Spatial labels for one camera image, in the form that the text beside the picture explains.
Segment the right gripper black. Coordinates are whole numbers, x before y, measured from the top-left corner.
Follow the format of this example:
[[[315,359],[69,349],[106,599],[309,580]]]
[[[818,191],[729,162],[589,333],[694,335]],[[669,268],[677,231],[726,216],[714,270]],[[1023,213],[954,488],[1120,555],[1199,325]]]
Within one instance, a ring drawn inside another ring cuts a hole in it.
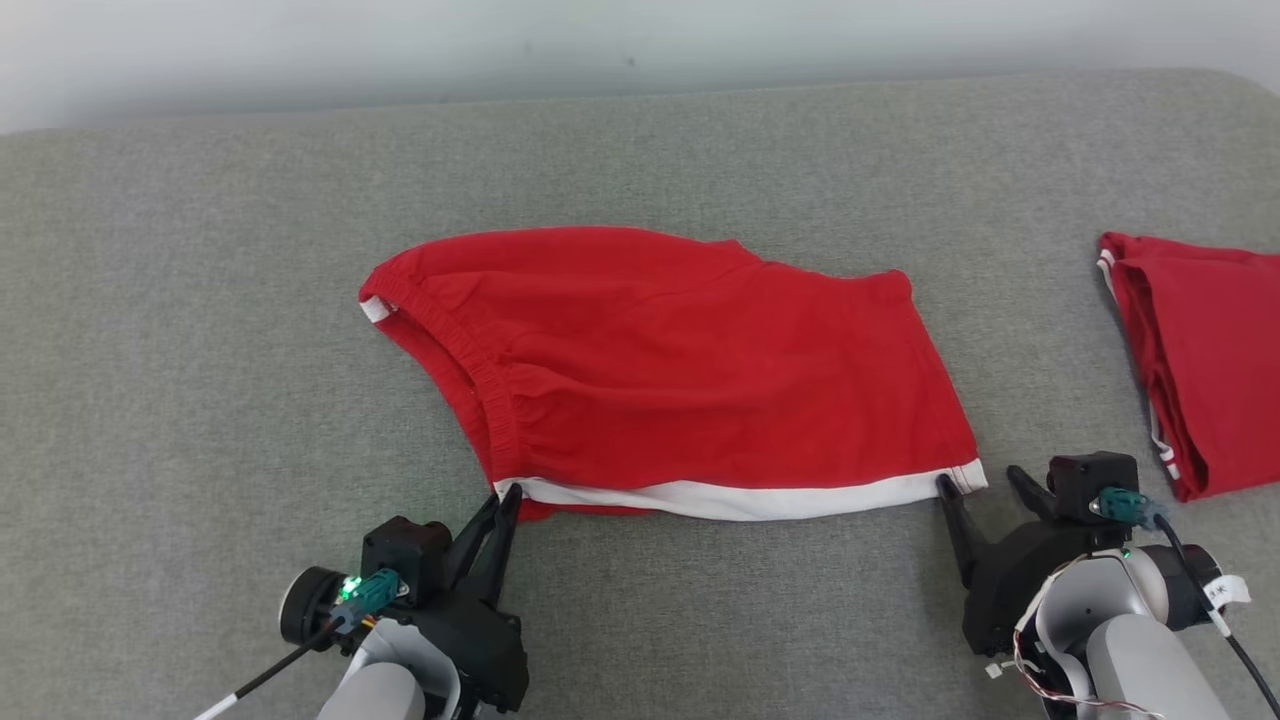
[[[1044,579],[1064,564],[1126,543],[1126,525],[1053,521],[1056,496],[1024,468],[1009,465],[1006,477],[1021,505],[1042,521],[1029,521],[1002,539],[988,542],[951,475],[937,475],[936,488],[963,587],[968,591],[963,634],[973,653],[1012,652],[1014,625]]]

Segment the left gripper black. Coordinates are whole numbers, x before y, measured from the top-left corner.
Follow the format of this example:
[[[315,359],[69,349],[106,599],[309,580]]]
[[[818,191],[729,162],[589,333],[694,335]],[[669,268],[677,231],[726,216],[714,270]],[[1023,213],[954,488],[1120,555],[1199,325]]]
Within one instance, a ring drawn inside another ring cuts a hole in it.
[[[474,717],[484,708],[516,714],[529,691],[521,621],[495,609],[522,501],[520,483],[502,496],[490,496],[451,546],[453,591],[399,616],[402,625],[411,626],[452,664],[460,693],[448,717]],[[477,597],[463,592],[477,592]]]

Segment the red jersey shirt white sleeves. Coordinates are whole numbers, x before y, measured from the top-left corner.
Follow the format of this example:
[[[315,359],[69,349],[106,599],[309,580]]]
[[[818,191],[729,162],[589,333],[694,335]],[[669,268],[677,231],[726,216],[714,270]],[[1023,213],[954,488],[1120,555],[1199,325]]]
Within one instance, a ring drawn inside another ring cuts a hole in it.
[[[1280,483],[1280,252],[1100,237],[1176,500]]]

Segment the red shorts white hem band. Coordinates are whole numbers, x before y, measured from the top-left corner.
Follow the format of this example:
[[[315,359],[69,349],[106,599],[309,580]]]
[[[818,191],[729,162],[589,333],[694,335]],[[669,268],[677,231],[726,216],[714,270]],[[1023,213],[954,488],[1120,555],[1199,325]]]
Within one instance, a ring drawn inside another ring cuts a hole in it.
[[[801,520],[989,484],[897,269],[829,275],[733,240],[553,227],[406,250],[358,304],[529,519]]]

